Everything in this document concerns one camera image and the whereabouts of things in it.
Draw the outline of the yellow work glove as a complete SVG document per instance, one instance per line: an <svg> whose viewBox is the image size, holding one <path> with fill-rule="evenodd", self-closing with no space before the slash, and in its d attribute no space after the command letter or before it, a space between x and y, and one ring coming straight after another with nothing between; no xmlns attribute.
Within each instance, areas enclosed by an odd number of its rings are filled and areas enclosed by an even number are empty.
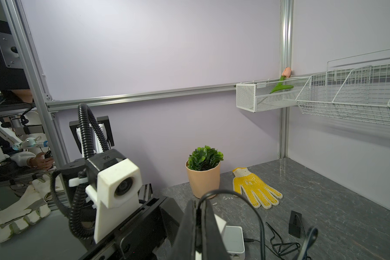
<svg viewBox="0 0 390 260"><path fill-rule="evenodd" d="M233 171L233 190L244 194L254 208L271 209L277 206L283 194L266 184L258 175L248 168L236 168Z"/></svg>

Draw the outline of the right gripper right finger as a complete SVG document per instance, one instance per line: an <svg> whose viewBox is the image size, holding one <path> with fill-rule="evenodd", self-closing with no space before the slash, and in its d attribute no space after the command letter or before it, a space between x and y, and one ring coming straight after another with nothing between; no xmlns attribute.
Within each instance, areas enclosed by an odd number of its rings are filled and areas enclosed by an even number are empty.
<svg viewBox="0 0 390 260"><path fill-rule="evenodd" d="M213 207L207 199L201 205L201 258L203 260L229 260Z"/></svg>

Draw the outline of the white network switch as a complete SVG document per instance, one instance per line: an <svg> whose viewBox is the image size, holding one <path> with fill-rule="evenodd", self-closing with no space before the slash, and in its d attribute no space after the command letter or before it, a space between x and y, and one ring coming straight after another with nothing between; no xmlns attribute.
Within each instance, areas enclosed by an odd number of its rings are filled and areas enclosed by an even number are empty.
<svg viewBox="0 0 390 260"><path fill-rule="evenodd" d="M218 215L214 217L230 259L245 260L245 243L242 227L227 225L227 222Z"/></svg>

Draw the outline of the black power adapter with cable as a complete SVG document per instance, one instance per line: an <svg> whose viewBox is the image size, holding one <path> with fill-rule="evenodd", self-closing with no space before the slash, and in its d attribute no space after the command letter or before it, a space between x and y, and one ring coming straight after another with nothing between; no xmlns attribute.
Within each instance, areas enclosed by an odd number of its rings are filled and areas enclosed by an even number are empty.
<svg viewBox="0 0 390 260"><path fill-rule="evenodd" d="M260 246L264 246L269 250L270 253L275 255L279 260L285 260L286 256L293 254L293 260L311 260L309 256L309 249L314 245L317 240L319 231L316 227L310 227L307 232L305 232L304 224L302 222L302 215L292 211L289 219L289 234L301 238L301 235L304 235L304 240L301 243L299 242L285 242L280 234L273 228L268 222L263 222L262 217L257 210L254 210L254 213L258 216L259 227L261 235L264 235L264 226L266 225L273 235L270 239L270 246L265 244L264 238L257 240L253 238L244 238L244 243L258 242Z"/></svg>

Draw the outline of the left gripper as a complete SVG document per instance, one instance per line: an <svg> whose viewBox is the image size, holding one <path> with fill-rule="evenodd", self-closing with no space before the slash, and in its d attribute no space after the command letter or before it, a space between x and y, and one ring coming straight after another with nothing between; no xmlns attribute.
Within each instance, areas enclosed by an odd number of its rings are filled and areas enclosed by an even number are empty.
<svg viewBox="0 0 390 260"><path fill-rule="evenodd" d="M156 260L177 236L184 212L173 198L153 197L84 254L82 260Z"/></svg>

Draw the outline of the white mesh corner basket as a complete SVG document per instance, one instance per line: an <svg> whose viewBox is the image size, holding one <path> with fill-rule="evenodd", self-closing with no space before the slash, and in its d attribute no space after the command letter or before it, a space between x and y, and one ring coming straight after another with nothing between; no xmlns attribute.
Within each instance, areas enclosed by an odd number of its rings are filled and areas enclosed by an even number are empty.
<svg viewBox="0 0 390 260"><path fill-rule="evenodd" d="M308 79L308 77L287 78L284 84L292 85L293 88L273 94L270 92L279 79L238 83L236 85L236 106L253 113L295 106L296 98Z"/></svg>

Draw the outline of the potted green plant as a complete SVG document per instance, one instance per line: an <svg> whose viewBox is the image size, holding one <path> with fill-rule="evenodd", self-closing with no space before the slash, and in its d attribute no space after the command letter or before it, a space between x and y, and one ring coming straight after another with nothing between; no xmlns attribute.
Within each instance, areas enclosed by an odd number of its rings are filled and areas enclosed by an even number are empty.
<svg viewBox="0 0 390 260"><path fill-rule="evenodd" d="M185 164L193 195L201 199L205 194L219 189L221 161L224 154L210 146L197 147Z"/></svg>

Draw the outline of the white glove outside cell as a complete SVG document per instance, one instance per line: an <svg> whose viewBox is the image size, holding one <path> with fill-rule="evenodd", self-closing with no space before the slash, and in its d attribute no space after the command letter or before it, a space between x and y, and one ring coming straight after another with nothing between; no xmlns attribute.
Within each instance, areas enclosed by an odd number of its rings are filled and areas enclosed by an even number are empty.
<svg viewBox="0 0 390 260"><path fill-rule="evenodd" d="M52 200L50 184L48 174L33 180L17 202L0 211L0 243L48 217L51 213L48 202Z"/></svg>

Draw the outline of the artificial pink tulip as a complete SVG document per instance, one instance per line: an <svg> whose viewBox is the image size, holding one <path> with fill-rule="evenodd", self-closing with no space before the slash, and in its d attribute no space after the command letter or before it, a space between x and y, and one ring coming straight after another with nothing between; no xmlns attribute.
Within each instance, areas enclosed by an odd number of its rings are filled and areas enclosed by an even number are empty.
<svg viewBox="0 0 390 260"><path fill-rule="evenodd" d="M279 81L278 83L276 84L276 86L271 90L271 94L275 93L275 92L280 92L280 91L284 91L284 90L288 90L288 89L292 89L293 86L292 85L286 85L284 84L284 81L285 79L287 78L290 78L291 76L291 68L290 67L287 67L284 69L281 77L279 78Z"/></svg>

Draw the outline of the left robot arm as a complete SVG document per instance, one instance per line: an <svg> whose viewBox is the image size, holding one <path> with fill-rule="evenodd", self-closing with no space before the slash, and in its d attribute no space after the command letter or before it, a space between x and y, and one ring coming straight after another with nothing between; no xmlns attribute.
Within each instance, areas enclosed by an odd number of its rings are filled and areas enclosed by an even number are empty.
<svg viewBox="0 0 390 260"><path fill-rule="evenodd" d="M140 169L109 146L87 104L78 106L82 158L53 173L63 176L69 206L58 203L74 237L83 241L85 260L154 260L165 241L174 243L183 212L174 199L155 197Z"/></svg>

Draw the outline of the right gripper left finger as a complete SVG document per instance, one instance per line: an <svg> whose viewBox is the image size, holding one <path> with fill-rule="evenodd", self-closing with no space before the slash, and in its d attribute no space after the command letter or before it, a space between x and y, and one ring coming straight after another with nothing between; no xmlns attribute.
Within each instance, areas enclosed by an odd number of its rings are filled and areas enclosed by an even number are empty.
<svg viewBox="0 0 390 260"><path fill-rule="evenodd" d="M197 204L188 202L168 260L195 260L197 233Z"/></svg>

